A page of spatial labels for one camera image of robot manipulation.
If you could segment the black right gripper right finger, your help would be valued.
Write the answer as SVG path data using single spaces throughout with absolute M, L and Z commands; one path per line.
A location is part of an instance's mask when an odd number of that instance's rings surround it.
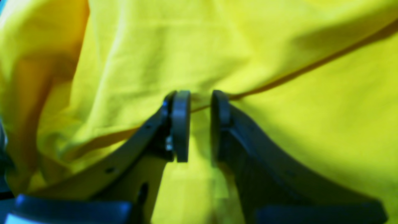
M 382 203 L 287 154 L 226 93 L 211 97 L 211 144 L 233 174 L 247 224 L 385 224 Z

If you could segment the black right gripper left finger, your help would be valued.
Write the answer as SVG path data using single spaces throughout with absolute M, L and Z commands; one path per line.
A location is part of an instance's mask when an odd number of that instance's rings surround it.
M 122 146 L 74 177 L 16 197 L 7 224 L 147 224 L 165 165 L 188 161 L 190 92 L 173 91 Z

